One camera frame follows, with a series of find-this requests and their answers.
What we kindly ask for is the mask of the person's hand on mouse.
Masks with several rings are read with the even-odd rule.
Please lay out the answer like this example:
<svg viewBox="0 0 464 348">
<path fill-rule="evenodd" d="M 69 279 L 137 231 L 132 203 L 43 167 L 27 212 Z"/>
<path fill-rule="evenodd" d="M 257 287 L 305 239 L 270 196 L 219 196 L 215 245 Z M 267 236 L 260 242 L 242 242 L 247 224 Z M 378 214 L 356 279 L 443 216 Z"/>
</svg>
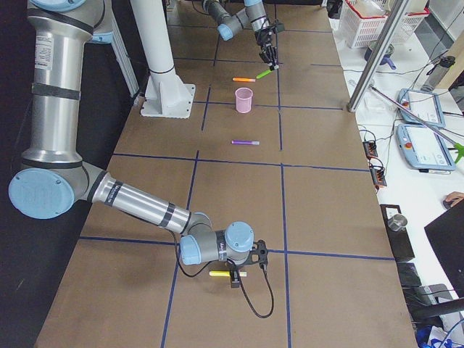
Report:
<svg viewBox="0 0 464 348">
<path fill-rule="evenodd" d="M 461 202 L 464 199 L 464 193 L 459 191 L 453 191 L 452 193 L 448 194 L 445 199 L 447 201 L 451 199 L 456 199 L 455 203 L 452 205 L 454 207 L 457 203 Z"/>
</svg>

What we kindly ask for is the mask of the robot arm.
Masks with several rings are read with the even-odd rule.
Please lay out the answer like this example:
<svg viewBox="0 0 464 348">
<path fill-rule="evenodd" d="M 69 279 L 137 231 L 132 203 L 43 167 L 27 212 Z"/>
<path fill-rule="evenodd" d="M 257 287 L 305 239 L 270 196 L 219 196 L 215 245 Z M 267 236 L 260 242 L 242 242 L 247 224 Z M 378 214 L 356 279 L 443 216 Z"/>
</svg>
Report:
<svg viewBox="0 0 464 348">
<path fill-rule="evenodd" d="M 282 22 L 271 22 L 262 1 L 244 1 L 244 8 L 236 14 L 229 13 L 222 1 L 203 1 L 203 10 L 217 23 L 217 31 L 224 41 L 231 40 L 245 27 L 254 32 L 259 56 L 270 71 L 279 68 L 278 49 L 273 44 L 273 36 L 284 31 Z"/>
<path fill-rule="evenodd" d="M 232 286 L 240 286 L 239 268 L 260 253 L 249 225 L 215 231 L 205 214 L 118 181 L 77 153 L 84 46 L 112 40 L 111 2 L 29 1 L 27 16 L 36 29 L 32 133 L 22 169 L 9 184 L 11 203 L 24 215 L 50 219 L 79 200 L 101 202 L 177 233 L 177 258 L 185 265 L 225 262 Z"/>
</svg>

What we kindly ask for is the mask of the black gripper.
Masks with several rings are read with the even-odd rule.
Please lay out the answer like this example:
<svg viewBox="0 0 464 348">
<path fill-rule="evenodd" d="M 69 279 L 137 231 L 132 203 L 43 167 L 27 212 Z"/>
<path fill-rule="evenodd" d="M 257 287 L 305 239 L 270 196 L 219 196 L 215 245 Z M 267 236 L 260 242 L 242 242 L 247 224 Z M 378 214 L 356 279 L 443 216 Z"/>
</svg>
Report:
<svg viewBox="0 0 464 348">
<path fill-rule="evenodd" d="M 232 289 L 237 289 L 240 287 L 240 272 L 236 268 L 231 268 L 229 270 L 229 275 L 231 278 L 231 288 Z"/>
<path fill-rule="evenodd" d="M 259 56 L 264 63 L 269 65 L 270 70 L 278 69 L 278 51 L 273 45 L 274 33 L 275 30 L 271 28 L 261 29 L 254 33 L 257 45 L 261 49 Z"/>
</svg>

